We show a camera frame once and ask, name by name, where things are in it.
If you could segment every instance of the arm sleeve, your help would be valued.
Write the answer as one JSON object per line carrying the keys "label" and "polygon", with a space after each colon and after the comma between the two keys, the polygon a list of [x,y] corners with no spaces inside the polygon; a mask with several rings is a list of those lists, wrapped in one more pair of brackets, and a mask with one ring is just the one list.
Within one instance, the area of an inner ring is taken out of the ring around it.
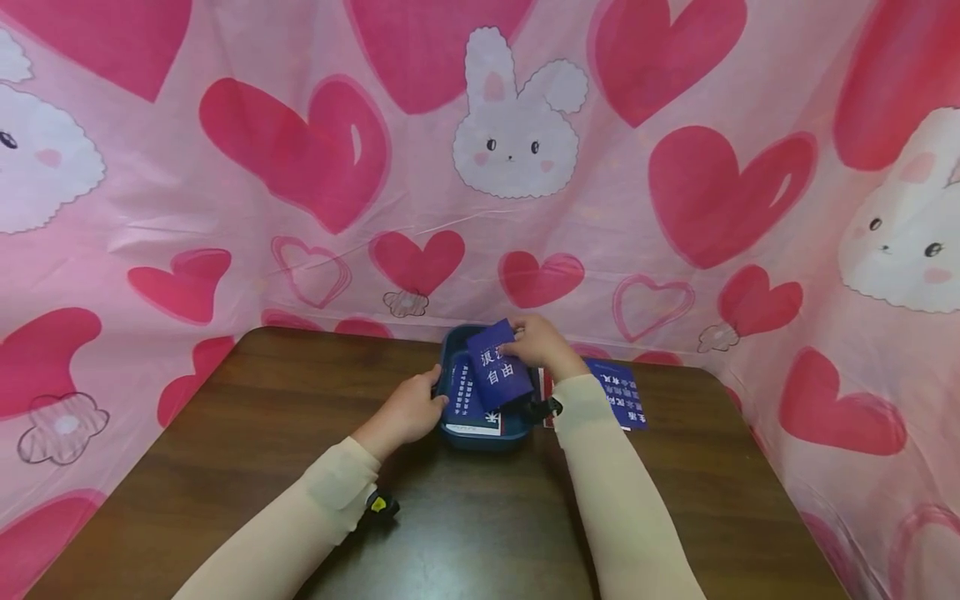
{"label": "arm sleeve", "polygon": [[604,600],[705,600],[670,514],[603,386],[561,382],[554,419]]}
{"label": "arm sleeve", "polygon": [[380,463],[353,438],[332,446],[190,577],[175,600],[289,600],[366,511]]}

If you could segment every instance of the wooden table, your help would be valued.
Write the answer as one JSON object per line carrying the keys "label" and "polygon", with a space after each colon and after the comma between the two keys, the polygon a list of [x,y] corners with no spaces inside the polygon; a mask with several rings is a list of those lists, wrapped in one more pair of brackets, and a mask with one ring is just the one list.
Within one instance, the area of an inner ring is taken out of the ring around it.
{"label": "wooden table", "polygon": [[[28,597],[170,598],[438,354],[414,342],[250,333]],[[847,598],[723,386],[693,369],[633,367],[650,429],[630,437],[708,599]],[[458,452],[431,435],[382,471],[402,506],[397,525],[358,530],[299,598],[598,597],[565,477],[551,431],[507,456]]]}

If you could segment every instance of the pink backdrop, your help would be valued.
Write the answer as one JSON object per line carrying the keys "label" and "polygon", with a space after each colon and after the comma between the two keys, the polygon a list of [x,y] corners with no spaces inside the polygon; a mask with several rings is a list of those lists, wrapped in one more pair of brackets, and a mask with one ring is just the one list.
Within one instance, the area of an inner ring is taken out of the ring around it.
{"label": "pink backdrop", "polygon": [[960,597],[955,0],[0,25],[0,598],[247,331],[438,341],[520,309],[714,372],[854,598]]}

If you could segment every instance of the blue card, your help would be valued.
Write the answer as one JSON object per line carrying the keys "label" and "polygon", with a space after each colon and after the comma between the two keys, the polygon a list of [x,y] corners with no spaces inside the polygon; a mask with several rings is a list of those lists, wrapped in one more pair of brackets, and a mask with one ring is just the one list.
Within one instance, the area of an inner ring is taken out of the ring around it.
{"label": "blue card", "polygon": [[513,340],[514,331],[506,319],[467,339],[480,401],[488,411],[534,391],[526,365],[514,356],[500,355],[498,347]]}
{"label": "blue card", "polygon": [[449,403],[444,408],[444,426],[461,434],[499,436],[503,435],[503,420],[500,413],[484,410],[473,380],[470,358],[462,352],[454,357],[450,372]]}
{"label": "blue card", "polygon": [[640,394],[636,389],[634,373],[628,367],[595,358],[585,358],[584,362],[593,376],[603,384],[607,402],[613,408],[613,414],[620,421],[620,425],[625,429],[646,429],[647,418],[640,406]]}

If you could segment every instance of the bunny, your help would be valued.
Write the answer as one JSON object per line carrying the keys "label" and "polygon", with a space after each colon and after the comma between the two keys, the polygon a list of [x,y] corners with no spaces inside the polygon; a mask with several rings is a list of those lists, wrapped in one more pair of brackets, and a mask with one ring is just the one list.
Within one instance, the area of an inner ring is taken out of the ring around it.
{"label": "bunny", "polygon": [[453,162],[464,183],[497,198],[540,198],[564,189],[579,138],[562,113],[587,99],[587,75],[554,60],[517,92],[514,57],[494,27],[467,42],[467,117],[457,127]]}
{"label": "bunny", "polygon": [[[0,30],[0,79],[30,79],[30,62]],[[0,84],[0,233],[46,225],[63,204],[93,190],[106,167],[66,111]]]}
{"label": "bunny", "polygon": [[840,242],[844,284],[928,313],[960,309],[960,109],[931,111]]}

